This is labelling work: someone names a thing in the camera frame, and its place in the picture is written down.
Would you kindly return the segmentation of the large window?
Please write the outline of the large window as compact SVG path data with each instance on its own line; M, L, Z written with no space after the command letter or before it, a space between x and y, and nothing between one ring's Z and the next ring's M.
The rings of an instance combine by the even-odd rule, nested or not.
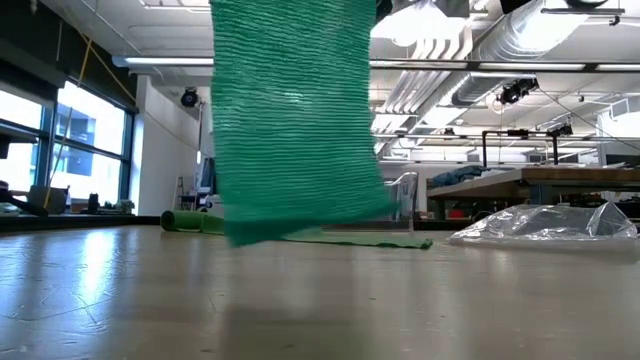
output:
M59 189L78 211L92 195L102 205L129 197L132 115L96 94L66 82L49 102L0 83L0 130L34 138L0 155L0 181L20 198Z

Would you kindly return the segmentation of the long ceiling light rail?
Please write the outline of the long ceiling light rail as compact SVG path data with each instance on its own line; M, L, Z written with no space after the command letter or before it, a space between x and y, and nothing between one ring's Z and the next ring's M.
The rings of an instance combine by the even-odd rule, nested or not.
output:
M133 57L113 56L117 67L213 67L214 59L205 57ZM640 73L634 62L558 62L558 61L478 61L434 59L370 59L373 70L442 70L478 72L544 73Z

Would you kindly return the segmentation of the wooden workbench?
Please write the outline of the wooden workbench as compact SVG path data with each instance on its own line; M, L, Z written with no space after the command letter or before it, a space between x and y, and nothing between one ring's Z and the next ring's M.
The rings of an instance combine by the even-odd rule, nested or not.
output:
M550 205L555 197L596 192L640 193L640 170L531 166L459 184L429 189L426 198L436 203L434 213L445 213L446 200L528 201Z

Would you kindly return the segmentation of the silver ceiling air duct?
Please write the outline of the silver ceiling air duct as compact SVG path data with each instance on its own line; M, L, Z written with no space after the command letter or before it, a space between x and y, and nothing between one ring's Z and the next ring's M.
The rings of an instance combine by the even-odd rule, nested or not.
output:
M544 8L568 9L563 0L530 0L509 14L475 47L470 59L496 62L539 60L564 42L587 19L580 14L552 14ZM499 85L513 83L521 74L469 75L451 95L453 105L467 106L484 99Z

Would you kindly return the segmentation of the cardboard box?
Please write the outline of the cardboard box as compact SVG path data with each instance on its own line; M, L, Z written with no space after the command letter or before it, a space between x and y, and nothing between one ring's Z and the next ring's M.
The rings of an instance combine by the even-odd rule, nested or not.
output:
M27 194L27 202L45 208L49 214L59 215L66 211L67 195L67 188L32 185Z

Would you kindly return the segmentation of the black metal table frame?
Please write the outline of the black metal table frame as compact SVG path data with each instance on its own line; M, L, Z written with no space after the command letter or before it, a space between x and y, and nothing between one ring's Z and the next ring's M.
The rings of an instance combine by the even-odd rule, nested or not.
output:
M52 231L83 228L107 228L122 226L160 225L159 216L134 215L81 215L66 214L49 217L31 215L0 216L0 234L26 233L34 231ZM471 225L470 220L426 220L414 222L417 231L458 231ZM402 230L403 223L373 221L347 225L326 225L324 227L347 230Z

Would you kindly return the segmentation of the blue cloth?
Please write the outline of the blue cloth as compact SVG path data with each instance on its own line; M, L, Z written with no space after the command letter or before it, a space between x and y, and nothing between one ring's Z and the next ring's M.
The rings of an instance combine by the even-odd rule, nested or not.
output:
M431 184L434 187L446 187L459 184L468 179L481 176L488 168L478 165L468 165L441 173L432 178Z

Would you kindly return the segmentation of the black pipe rig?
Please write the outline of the black pipe rig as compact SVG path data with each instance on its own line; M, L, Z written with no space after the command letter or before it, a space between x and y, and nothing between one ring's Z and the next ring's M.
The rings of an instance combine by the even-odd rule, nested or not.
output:
M487 158L487 138L488 135L497 135L499 137L513 137L518 138L520 140L529 140L533 135L541 135L544 138L550 138L552 142L552 150L553 150L553 164L559 164L559 139L561 137L569 136L569 133L565 130L552 130L552 131L530 131L527 129L509 129L509 130L485 130L481 133L481 141L482 141L482 163L483 166L486 167L488 165Z

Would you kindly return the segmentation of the black ceiling track fixture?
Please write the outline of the black ceiling track fixture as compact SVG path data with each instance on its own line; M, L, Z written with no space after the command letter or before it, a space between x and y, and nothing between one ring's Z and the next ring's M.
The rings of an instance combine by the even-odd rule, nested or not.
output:
M564 5L550 7L544 5L541 9L543 14L552 15L581 15L590 17L612 17L610 24L617 25L626 10L620 5L606 7L609 0L561 0Z

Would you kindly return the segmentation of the clear plastic container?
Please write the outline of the clear plastic container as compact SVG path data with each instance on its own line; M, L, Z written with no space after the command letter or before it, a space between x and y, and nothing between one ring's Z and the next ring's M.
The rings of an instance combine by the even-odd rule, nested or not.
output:
M418 180L416 172L405 172L395 180L385 181L384 185L393 202L390 213L392 222L406 222L411 226L416 213Z

